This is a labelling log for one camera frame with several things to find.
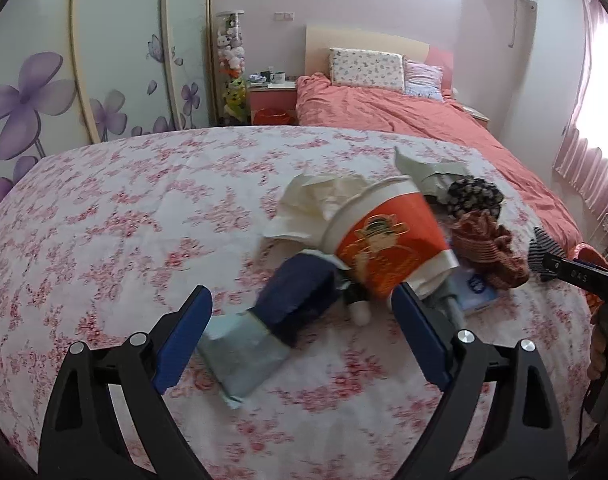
blue gripper pad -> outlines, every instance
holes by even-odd
[[[212,308],[209,289],[201,287],[200,290],[193,291],[178,311],[179,320],[156,356],[156,372],[152,383],[160,395],[179,382],[209,322]]]
[[[407,284],[402,284],[393,290],[391,296],[393,314],[424,377],[443,392],[452,380],[448,364],[451,358],[449,349],[420,309],[418,305],[420,300],[407,288],[410,290]]]

paper cup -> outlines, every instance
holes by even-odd
[[[426,297],[458,266],[431,208],[407,176],[387,178],[352,197],[329,222],[320,248],[382,298],[404,281]]]

pillow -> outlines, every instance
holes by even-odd
[[[441,66],[429,66],[404,58],[404,82],[431,86],[439,90],[444,70]]]
[[[411,97],[423,97],[425,99],[434,99],[441,103],[444,102],[444,97],[442,97],[440,90],[433,86],[405,83],[404,94]]]
[[[374,50],[331,48],[331,84],[404,93],[402,56]]]

hand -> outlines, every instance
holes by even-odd
[[[591,318],[591,323],[595,325],[593,335],[591,335],[591,364],[588,367],[586,374],[591,381],[596,381],[600,378],[604,368],[606,368],[606,337],[597,325],[597,313]]]

bed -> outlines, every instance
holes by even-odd
[[[332,127],[251,126],[170,132],[86,146],[41,160],[0,205],[0,428],[37,466],[56,372],[75,340],[112,346],[181,306],[196,284],[214,314],[252,306],[299,246],[261,232],[289,181],[308,172],[396,174],[395,146],[424,161],[462,160],[494,182],[500,219],[527,250],[542,222],[478,150],[409,135]],[[197,355],[164,396],[215,479],[391,478],[440,394],[424,381],[391,313],[365,328],[332,308],[289,361],[237,410]],[[575,445],[590,338],[584,295],[535,277],[469,319],[487,342],[539,347]],[[147,464],[119,389],[127,445]],[[458,463],[470,460],[485,388]]]
[[[330,47],[395,52],[417,62],[441,66],[444,102],[387,90],[332,86],[327,77]],[[394,132],[476,148],[535,209],[543,227],[562,247],[570,249],[580,243],[582,235],[559,197],[452,98],[452,72],[452,54],[427,43],[364,30],[309,26],[306,76],[297,83],[298,123]]]

